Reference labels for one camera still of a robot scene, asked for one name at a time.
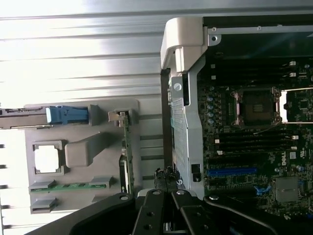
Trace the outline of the blue expansion slot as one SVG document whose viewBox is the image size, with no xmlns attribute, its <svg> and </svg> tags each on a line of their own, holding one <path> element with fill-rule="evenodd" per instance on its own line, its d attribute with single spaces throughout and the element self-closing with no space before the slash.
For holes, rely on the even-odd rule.
<svg viewBox="0 0 313 235">
<path fill-rule="evenodd" d="M 240 168 L 222 168 L 222 169 L 208 169 L 207 175 L 210 177 L 229 176 L 229 175 L 246 175 L 256 174 L 256 167 L 240 167 Z"/>
</svg>

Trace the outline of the grey parts rack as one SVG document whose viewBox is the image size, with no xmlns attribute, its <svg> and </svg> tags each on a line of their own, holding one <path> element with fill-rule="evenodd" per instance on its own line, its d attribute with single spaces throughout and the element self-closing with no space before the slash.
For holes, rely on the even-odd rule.
<svg viewBox="0 0 313 235">
<path fill-rule="evenodd" d="M 96 99 L 70 102 L 87 108 L 88 123 L 31 128 L 25 131 L 29 187 L 35 182 L 107 184 L 107 189 L 37 192 L 30 195 L 32 214 L 73 211 L 121 191 L 119 158 L 124 131 L 109 112 L 128 111 L 131 122 L 134 191 L 153 185 L 153 171 L 163 166 L 163 136 L 160 101 L 154 98 Z M 59 153 L 55 173 L 35 168 L 34 151 L 53 145 Z"/>
</svg>

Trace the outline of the green motherboard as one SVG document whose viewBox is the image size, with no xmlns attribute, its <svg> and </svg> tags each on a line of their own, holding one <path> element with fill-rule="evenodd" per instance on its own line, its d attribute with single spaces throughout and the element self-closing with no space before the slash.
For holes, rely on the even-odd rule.
<svg viewBox="0 0 313 235">
<path fill-rule="evenodd" d="M 207 56 L 198 74 L 204 192 L 252 188 L 265 198 L 258 208 L 287 220 L 313 221 L 313 124 L 241 129 L 230 124 L 231 93 L 241 88 L 280 91 L 313 87 L 313 56 L 226 59 Z M 210 177 L 208 169 L 256 167 L 256 174 Z M 277 178 L 297 177 L 296 202 L 279 203 Z"/>
</svg>

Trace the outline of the black open PC case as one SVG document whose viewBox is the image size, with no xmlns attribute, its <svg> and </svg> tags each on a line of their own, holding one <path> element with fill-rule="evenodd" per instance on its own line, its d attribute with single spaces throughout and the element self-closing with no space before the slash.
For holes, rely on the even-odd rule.
<svg viewBox="0 0 313 235">
<path fill-rule="evenodd" d="M 313 56 L 313 12 L 173 18 L 165 25 L 160 55 L 161 68 L 169 76 L 173 168 L 179 185 L 203 199 L 207 194 L 197 83 L 206 57 Z"/>
</svg>

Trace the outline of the green RAM stick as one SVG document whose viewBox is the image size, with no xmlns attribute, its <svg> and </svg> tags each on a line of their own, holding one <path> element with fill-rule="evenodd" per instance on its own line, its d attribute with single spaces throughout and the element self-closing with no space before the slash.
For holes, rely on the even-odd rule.
<svg viewBox="0 0 313 235">
<path fill-rule="evenodd" d="M 55 191 L 73 191 L 73 190 L 85 190 L 85 189 L 107 189 L 107 184 L 92 185 L 91 183 L 67 183 L 59 184 L 53 182 L 35 182 L 29 187 L 31 193 L 39 192 L 55 192 Z"/>
</svg>

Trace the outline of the silver chipset heatsink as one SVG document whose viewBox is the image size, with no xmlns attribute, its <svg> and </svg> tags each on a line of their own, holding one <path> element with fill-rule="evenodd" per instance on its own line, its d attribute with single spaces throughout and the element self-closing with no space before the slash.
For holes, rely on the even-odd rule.
<svg viewBox="0 0 313 235">
<path fill-rule="evenodd" d="M 298 201 L 298 178 L 282 177 L 275 182 L 275 195 L 279 203 Z"/>
</svg>

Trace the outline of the silver CPU chip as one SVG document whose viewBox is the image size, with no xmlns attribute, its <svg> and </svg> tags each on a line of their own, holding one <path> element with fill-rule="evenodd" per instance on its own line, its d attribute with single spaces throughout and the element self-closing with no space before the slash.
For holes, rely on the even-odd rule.
<svg viewBox="0 0 313 235">
<path fill-rule="evenodd" d="M 40 173 L 55 173 L 59 168 L 59 153 L 53 145 L 41 145 L 34 151 L 35 168 Z"/>
</svg>

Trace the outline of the CPU socket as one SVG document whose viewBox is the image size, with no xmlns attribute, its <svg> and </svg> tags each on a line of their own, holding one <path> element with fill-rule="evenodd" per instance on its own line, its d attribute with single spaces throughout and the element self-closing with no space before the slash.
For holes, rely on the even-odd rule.
<svg viewBox="0 0 313 235">
<path fill-rule="evenodd" d="M 231 93 L 230 124 L 241 129 L 266 129 L 281 123 L 281 91 L 276 87 L 241 88 Z"/>
</svg>

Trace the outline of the hard disk in blue caddy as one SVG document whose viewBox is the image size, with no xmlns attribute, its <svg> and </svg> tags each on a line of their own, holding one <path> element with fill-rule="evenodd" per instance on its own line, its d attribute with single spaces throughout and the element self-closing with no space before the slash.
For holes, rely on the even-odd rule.
<svg viewBox="0 0 313 235">
<path fill-rule="evenodd" d="M 73 106 L 41 106 L 0 109 L 0 129 L 50 128 L 55 125 L 88 123 L 88 109 Z"/>
</svg>

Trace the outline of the metal socket cover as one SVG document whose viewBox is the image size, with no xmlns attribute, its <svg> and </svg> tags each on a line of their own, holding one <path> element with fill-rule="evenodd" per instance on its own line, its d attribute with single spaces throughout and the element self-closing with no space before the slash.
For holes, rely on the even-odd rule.
<svg viewBox="0 0 313 235">
<path fill-rule="evenodd" d="M 313 124 L 313 87 L 281 91 L 280 116 L 285 124 Z"/>
</svg>

